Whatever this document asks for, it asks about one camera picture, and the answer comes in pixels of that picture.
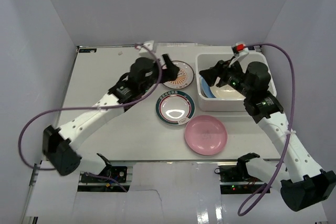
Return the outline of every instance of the white wall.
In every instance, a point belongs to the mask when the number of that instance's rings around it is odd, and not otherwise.
[[[0,0],[0,222],[19,223],[31,170],[19,159],[17,139],[37,113],[61,106],[75,46],[50,0]],[[30,163],[41,158],[43,128],[55,115],[33,124],[24,137]]]
[[[297,78],[294,129],[323,168],[336,171],[336,0],[287,0],[266,41],[283,46],[293,59]],[[265,54],[278,98],[288,111],[288,63],[275,50],[265,48]],[[336,223],[336,192],[323,206],[330,223]]]
[[[76,45],[263,41],[286,0],[51,0]]]

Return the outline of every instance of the cable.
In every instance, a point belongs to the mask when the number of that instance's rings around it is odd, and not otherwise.
[[[23,135],[25,133],[25,131],[27,130],[27,128],[31,125],[31,123],[33,123],[36,119],[38,119],[39,117],[43,116],[43,115],[46,115],[46,114],[49,114],[49,113],[53,113],[53,112],[59,112],[59,111],[69,111],[69,110],[100,110],[100,109],[116,109],[116,108],[121,108],[121,107],[126,107],[126,106],[132,106],[138,102],[141,102],[142,100],[146,99],[148,96],[150,96],[154,90],[158,87],[158,85],[160,84],[161,82],[161,78],[162,78],[162,67],[161,67],[161,64],[160,64],[160,60],[156,57],[156,55],[148,48],[146,47],[145,45],[143,44],[135,44],[134,45],[135,47],[137,46],[140,46],[140,47],[143,47],[144,49],[146,49],[150,54],[151,56],[153,56],[158,68],[159,68],[159,76],[158,76],[158,80],[155,84],[155,86],[153,87],[153,89],[151,89],[147,94],[145,94],[143,97],[141,97],[140,99],[136,100],[136,101],[133,101],[133,102],[129,102],[129,103],[125,103],[125,104],[119,104],[119,105],[113,105],[113,106],[101,106],[101,107],[69,107],[69,108],[59,108],[59,109],[53,109],[53,110],[47,110],[47,111],[44,111],[42,113],[39,113],[38,115],[34,116],[32,119],[30,119],[26,124],[25,126],[22,128],[21,132],[20,132],[20,135],[19,135],[19,138],[18,138],[18,152],[19,152],[19,156],[22,160],[22,162],[28,166],[29,168],[33,169],[34,166],[31,165],[30,163],[28,163],[28,161],[26,160],[26,158],[23,156],[23,153],[22,153],[22,138],[23,138]],[[36,169],[38,170],[55,170],[54,168],[40,168],[40,167],[36,167]]]
[[[119,175],[117,175],[114,180],[117,180],[119,178]],[[110,185],[113,183],[113,181],[110,182]]]
[[[102,179],[108,179],[110,181],[113,181],[114,183],[116,183],[125,193],[127,193],[127,190],[118,182],[116,181],[114,178],[110,178],[110,177],[105,177],[105,176],[99,176],[99,175],[95,175],[92,173],[85,173],[87,176],[93,177],[93,178],[102,178]]]
[[[277,46],[275,44],[272,44],[272,43],[257,43],[257,44],[252,44],[252,45],[245,46],[244,48],[246,48],[246,47],[254,47],[254,46],[270,46],[270,47],[274,47],[274,48],[280,50],[287,57],[287,59],[288,59],[289,66],[290,66],[290,71],[291,71],[291,75],[292,75],[292,100],[291,100],[291,108],[290,108],[290,117],[289,117],[289,122],[288,122],[288,131],[291,132],[292,125],[293,125],[294,108],[295,108],[295,74],[294,74],[294,67],[293,67],[292,60],[290,59],[290,56],[288,55],[288,53],[285,50],[283,50],[281,47],[279,47],[279,46]],[[284,145],[284,149],[282,150],[282,153],[281,153],[279,164],[276,166],[276,170],[275,170],[272,178],[270,179],[269,183],[265,184],[265,186],[260,187],[253,194],[251,194],[250,196],[248,196],[247,199],[244,200],[244,202],[242,203],[242,205],[238,209],[238,215],[239,216],[244,216],[245,214],[247,214],[248,212],[250,212],[258,204],[258,202],[263,198],[263,196],[266,194],[266,192],[271,188],[271,186],[272,186],[275,178],[277,177],[277,175],[278,175],[278,173],[279,173],[279,171],[281,169],[281,164],[284,162],[286,151],[287,151],[287,148],[288,148],[288,145],[289,145],[289,140],[290,140],[290,134],[288,134],[286,136],[286,142],[285,142],[285,145]],[[245,206],[245,204],[254,195],[256,195],[259,191],[261,191],[262,189],[263,189],[263,191],[258,196],[258,198],[244,212],[241,212],[241,210]]]

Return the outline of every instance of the ceramic plate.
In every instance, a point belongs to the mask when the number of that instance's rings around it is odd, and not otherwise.
[[[202,155],[221,152],[227,142],[227,132],[221,121],[210,115],[199,115],[190,122],[184,132],[188,146]]]
[[[216,98],[214,94],[212,94],[208,83],[206,83],[206,81],[202,77],[201,77],[201,86],[206,97]]]
[[[182,125],[193,117],[195,103],[188,94],[182,91],[168,91],[157,100],[156,113],[167,124]]]
[[[215,85],[210,87],[211,93],[216,97],[223,100],[244,100],[245,97],[240,94],[238,91],[234,90],[234,88],[229,85],[225,85],[222,87],[217,87],[216,84],[219,83],[220,78],[217,78]]]
[[[180,69],[177,75],[177,79],[175,81],[165,82],[163,85],[170,89],[183,89],[188,87],[194,80],[194,70],[189,64],[183,61],[173,60],[172,62]]]

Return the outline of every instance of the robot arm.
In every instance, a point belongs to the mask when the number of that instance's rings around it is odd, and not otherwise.
[[[153,41],[146,42],[145,46],[149,50],[154,50]],[[134,102],[157,82],[159,77],[157,63],[143,48],[140,49],[139,55],[140,58],[131,66],[130,72],[123,74],[119,81],[94,104],[94,110],[89,110],[56,129],[52,125],[45,128],[43,154],[61,176],[66,176],[76,169],[103,176],[111,168],[110,162],[103,155],[88,153],[81,157],[76,150],[91,134],[111,119],[126,112],[132,105],[114,109],[104,107]],[[168,55],[163,55],[163,60],[166,68],[162,70],[160,83],[175,80],[179,68],[171,62]]]
[[[244,58],[244,45],[233,47],[231,60],[219,61],[214,67],[200,71],[200,75],[209,86],[215,84],[219,77],[218,87],[230,85],[245,96],[244,106],[248,114],[268,135],[281,155],[290,134],[290,142],[284,163],[287,171],[280,170],[272,186],[281,193],[287,206],[299,211],[317,202],[327,199],[336,185],[333,171],[325,172],[309,155],[295,132],[287,132],[288,121],[279,101],[268,91],[271,76],[268,67],[261,62],[251,62],[244,73],[239,58]],[[265,162],[259,155],[249,153],[238,159],[233,169],[242,179],[257,177],[268,183],[276,167]]]

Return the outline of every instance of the white table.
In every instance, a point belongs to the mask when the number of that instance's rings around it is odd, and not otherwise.
[[[157,56],[167,53],[172,60],[182,60],[195,68],[200,52],[231,52],[230,47],[198,46],[196,44],[159,44]],[[112,87],[122,74],[129,71],[138,57],[131,47],[97,48],[95,53],[78,53],[64,101],[68,106],[92,106]],[[161,122],[155,112],[158,97],[169,89],[163,85],[150,97],[114,118],[92,134],[78,149],[80,153],[101,153],[113,161],[178,161],[228,160],[249,152],[262,158],[279,158],[267,135],[246,112],[203,112],[197,106],[196,81],[183,89],[195,101],[195,116],[217,116],[228,132],[225,149],[214,156],[193,152],[184,141],[185,126],[170,126]],[[59,125],[66,123],[80,111],[62,112]]]
[[[229,52],[229,47],[160,46],[157,55],[170,54],[195,66],[200,52]],[[129,70],[138,57],[133,48],[98,48],[96,53],[78,54],[64,106],[93,105]],[[114,161],[213,161],[237,159],[256,152],[267,159],[279,154],[269,138],[244,113],[202,112],[197,107],[196,82],[184,89],[196,104],[196,115],[210,114],[226,126],[228,143],[215,156],[200,156],[184,141],[184,126],[169,126],[155,113],[157,98],[167,91],[160,85],[146,100],[104,125],[78,150],[102,153]],[[63,112],[59,124],[81,112]],[[237,209],[247,195],[220,195],[216,164],[137,163],[132,189],[127,193],[77,192],[78,173],[60,177],[56,171],[41,173],[27,216],[37,223],[314,223],[326,221],[322,204],[292,212],[278,192],[271,190],[247,216],[237,217]]]

